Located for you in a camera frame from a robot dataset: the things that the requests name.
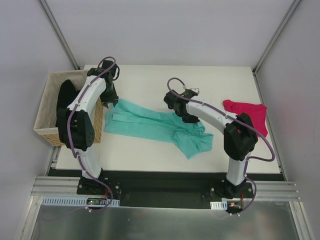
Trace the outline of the teal t shirt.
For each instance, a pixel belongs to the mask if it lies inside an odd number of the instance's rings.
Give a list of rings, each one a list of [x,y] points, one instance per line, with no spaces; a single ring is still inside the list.
[[[188,158],[211,151],[214,135],[205,126],[184,123],[174,112],[155,111],[120,99],[106,113],[104,132],[172,143]]]

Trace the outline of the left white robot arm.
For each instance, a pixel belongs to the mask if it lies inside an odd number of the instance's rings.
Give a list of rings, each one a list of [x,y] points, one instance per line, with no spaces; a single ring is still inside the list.
[[[102,167],[92,150],[95,130],[91,113],[97,100],[101,100],[104,106],[118,103],[114,81],[119,75],[116,59],[112,56],[103,58],[97,67],[87,72],[84,86],[77,97],[67,107],[57,111],[59,140],[71,150],[80,165],[81,185],[96,195],[112,191],[104,181]]]

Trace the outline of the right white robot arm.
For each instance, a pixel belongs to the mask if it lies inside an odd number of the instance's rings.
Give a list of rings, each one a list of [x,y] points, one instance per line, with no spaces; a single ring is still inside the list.
[[[215,193],[227,199],[237,197],[246,183],[247,158],[258,142],[257,134],[246,113],[227,117],[227,113],[209,107],[204,100],[191,89],[178,94],[169,91],[163,101],[170,110],[174,110],[185,123],[205,121],[223,134],[223,149],[229,157],[228,170],[223,183],[214,188]]]

